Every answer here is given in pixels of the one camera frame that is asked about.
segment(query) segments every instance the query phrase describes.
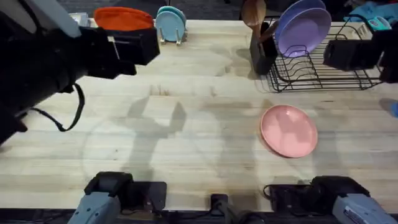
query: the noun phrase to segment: orange plate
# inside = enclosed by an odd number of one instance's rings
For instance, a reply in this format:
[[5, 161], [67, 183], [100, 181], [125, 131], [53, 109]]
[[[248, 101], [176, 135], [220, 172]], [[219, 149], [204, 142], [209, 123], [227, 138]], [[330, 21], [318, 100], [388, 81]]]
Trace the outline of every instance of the orange plate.
[[303, 157], [317, 145], [318, 131], [302, 110], [288, 105], [269, 108], [261, 118], [261, 135], [278, 154]]

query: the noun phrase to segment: light blue plate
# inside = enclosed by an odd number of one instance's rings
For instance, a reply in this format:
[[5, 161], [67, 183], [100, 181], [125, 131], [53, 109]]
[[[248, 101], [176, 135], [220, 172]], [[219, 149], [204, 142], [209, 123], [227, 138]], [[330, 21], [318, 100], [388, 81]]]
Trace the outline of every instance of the light blue plate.
[[275, 39], [279, 39], [280, 33], [293, 17], [297, 16], [303, 11], [306, 11], [307, 9], [312, 8], [326, 9], [326, 6], [322, 0], [301, 0], [287, 8], [279, 18], [279, 25], [275, 31]]
[[156, 29], [162, 28], [163, 38], [167, 41], [177, 41], [177, 33], [178, 30], [178, 39], [181, 40], [184, 32], [185, 26], [182, 19], [173, 12], [164, 11], [157, 15], [155, 21]]
[[166, 12], [166, 11], [167, 12], [174, 12], [176, 15], [178, 15], [182, 19], [182, 21], [184, 22], [184, 25], [187, 23], [187, 18], [185, 17], [185, 14], [181, 10], [179, 10], [176, 7], [173, 7], [173, 6], [162, 6], [157, 11], [157, 14], [159, 15], [160, 13]]

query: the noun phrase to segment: wooden utensil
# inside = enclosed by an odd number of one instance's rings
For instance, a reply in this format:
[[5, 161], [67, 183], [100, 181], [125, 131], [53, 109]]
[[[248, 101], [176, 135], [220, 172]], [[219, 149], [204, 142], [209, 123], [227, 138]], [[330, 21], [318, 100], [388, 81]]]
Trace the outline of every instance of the wooden utensil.
[[267, 5], [264, 0], [246, 0], [242, 7], [242, 20], [254, 35], [260, 37], [261, 25], [266, 17]]

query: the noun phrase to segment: dish rack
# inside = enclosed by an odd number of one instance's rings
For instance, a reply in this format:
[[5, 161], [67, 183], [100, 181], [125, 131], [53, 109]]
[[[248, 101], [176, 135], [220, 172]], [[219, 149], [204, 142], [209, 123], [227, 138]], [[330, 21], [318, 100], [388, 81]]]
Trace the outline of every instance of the dish rack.
[[[360, 18], [363, 23], [357, 23], [353, 27], [348, 22], [353, 18]], [[279, 17], [268, 16], [266, 22], [274, 22]], [[330, 40], [344, 39], [371, 39], [373, 29], [367, 20], [361, 16], [351, 15], [341, 25], [331, 27], [325, 40], [312, 52], [295, 58], [283, 56], [280, 52], [270, 62], [266, 57], [263, 63], [271, 65], [268, 74], [260, 74], [261, 79], [265, 76], [271, 89], [280, 93], [283, 91], [307, 91], [307, 90], [366, 90], [381, 83], [379, 76], [381, 69], [376, 66], [371, 70], [342, 71], [323, 64], [323, 53]]]

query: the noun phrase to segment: black cable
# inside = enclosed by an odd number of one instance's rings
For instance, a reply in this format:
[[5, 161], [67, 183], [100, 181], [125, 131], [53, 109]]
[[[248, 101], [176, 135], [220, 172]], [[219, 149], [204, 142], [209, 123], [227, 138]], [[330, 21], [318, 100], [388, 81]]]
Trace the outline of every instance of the black cable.
[[41, 115], [45, 116], [46, 118], [50, 119], [52, 122], [55, 123], [59, 131], [66, 132], [71, 130], [73, 127], [75, 127], [75, 125], [79, 121], [81, 113], [83, 112], [83, 108], [85, 106], [85, 94], [83, 93], [83, 90], [81, 89], [80, 85], [77, 83], [73, 84], [73, 86], [76, 88], [77, 94], [79, 96], [79, 105], [76, 110], [75, 118], [73, 119], [72, 124], [69, 126], [69, 128], [65, 129], [60, 122], [58, 122], [53, 116], [49, 115], [44, 110], [38, 108], [31, 108], [31, 110], [34, 110], [40, 113]]
[[271, 195], [269, 195], [269, 194], [266, 193], [266, 190], [267, 190], [267, 188], [269, 188], [269, 186], [270, 186], [270, 185], [265, 185], [265, 186], [264, 186], [264, 188], [262, 189], [262, 194], [264, 195], [264, 197], [265, 197], [268, 201], [272, 202], [272, 201], [274, 200], [274, 198], [272, 198]]
[[38, 20], [33, 9], [25, 2], [25, 0], [18, 0], [18, 2], [25, 9], [25, 11], [28, 13], [30, 18], [33, 20], [34, 24], [36, 25], [36, 33], [35, 34], [42, 37], [44, 28], [40, 24], [40, 21]]

